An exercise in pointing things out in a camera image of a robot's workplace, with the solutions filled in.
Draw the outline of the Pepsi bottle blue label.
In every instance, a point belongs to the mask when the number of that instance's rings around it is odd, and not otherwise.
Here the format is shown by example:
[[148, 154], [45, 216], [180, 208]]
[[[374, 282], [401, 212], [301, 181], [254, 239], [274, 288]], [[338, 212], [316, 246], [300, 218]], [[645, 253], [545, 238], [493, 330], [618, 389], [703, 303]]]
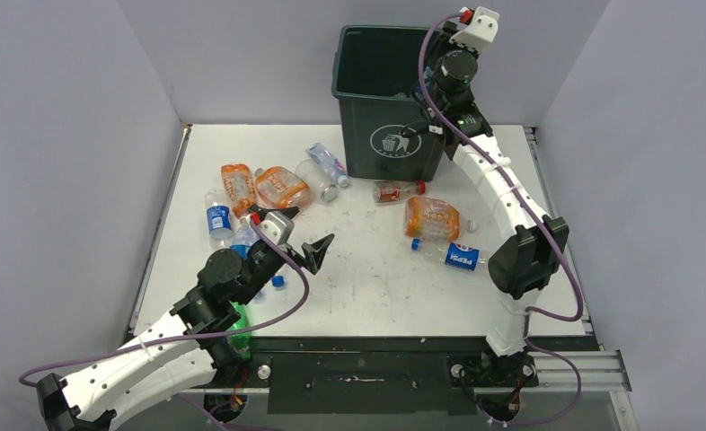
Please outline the Pepsi bottle blue label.
[[420, 238], [411, 240], [410, 249], [432, 263], [468, 272], [485, 267], [492, 256], [492, 253], [485, 249], [457, 242], [436, 242]]

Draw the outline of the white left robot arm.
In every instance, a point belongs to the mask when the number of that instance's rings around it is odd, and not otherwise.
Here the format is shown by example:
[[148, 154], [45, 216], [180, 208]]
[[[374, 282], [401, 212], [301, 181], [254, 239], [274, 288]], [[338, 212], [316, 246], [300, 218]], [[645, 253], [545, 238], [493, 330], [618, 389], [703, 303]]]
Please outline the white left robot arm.
[[330, 233], [295, 251], [288, 239], [298, 207], [254, 206], [247, 226], [258, 240], [241, 255], [214, 251], [197, 282], [171, 310], [123, 347], [79, 361], [81, 370], [61, 376], [55, 366], [34, 385], [49, 430], [115, 430], [129, 418], [182, 391], [213, 382], [233, 384], [248, 348], [236, 339], [283, 321], [299, 307], [253, 328], [237, 328], [238, 306], [253, 300], [284, 267], [301, 280], [315, 275], [335, 236]]

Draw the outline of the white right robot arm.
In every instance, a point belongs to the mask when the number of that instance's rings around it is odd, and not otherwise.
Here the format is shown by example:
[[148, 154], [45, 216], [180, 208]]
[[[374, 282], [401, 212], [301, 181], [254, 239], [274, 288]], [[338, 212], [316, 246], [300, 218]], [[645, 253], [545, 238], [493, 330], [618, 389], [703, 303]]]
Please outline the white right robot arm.
[[524, 386], [536, 378], [528, 344], [531, 315], [538, 312], [537, 300], [552, 275], [567, 267], [563, 250], [569, 227], [529, 196], [474, 102], [470, 82], [477, 57], [494, 35], [459, 31], [452, 24], [428, 31], [411, 93], [426, 123], [422, 132], [433, 136], [471, 179], [504, 240], [486, 259], [496, 288], [487, 346], [476, 364], [464, 364], [463, 373], [473, 383]]

